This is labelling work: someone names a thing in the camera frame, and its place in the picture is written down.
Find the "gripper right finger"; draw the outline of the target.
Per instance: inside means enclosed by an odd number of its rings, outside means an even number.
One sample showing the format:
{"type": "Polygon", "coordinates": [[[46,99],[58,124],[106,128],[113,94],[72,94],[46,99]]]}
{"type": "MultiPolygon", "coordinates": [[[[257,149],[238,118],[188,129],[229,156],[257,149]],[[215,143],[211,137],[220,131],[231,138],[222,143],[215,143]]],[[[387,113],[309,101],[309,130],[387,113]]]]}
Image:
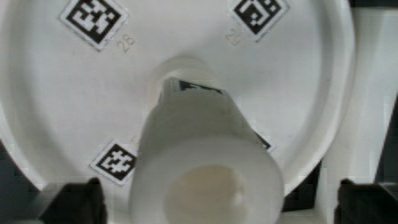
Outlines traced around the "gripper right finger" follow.
{"type": "Polygon", "coordinates": [[[398,224],[398,198],[380,184],[341,180],[334,224],[398,224]]]}

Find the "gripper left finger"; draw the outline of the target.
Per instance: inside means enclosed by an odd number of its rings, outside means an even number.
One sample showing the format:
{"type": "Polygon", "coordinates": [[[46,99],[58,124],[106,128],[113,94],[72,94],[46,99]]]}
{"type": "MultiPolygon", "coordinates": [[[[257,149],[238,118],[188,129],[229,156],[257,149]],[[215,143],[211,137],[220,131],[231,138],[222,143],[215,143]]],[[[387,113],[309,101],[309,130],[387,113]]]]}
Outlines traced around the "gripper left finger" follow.
{"type": "Polygon", "coordinates": [[[24,224],[108,224],[104,194],[97,178],[49,184],[28,207],[24,224]]]}

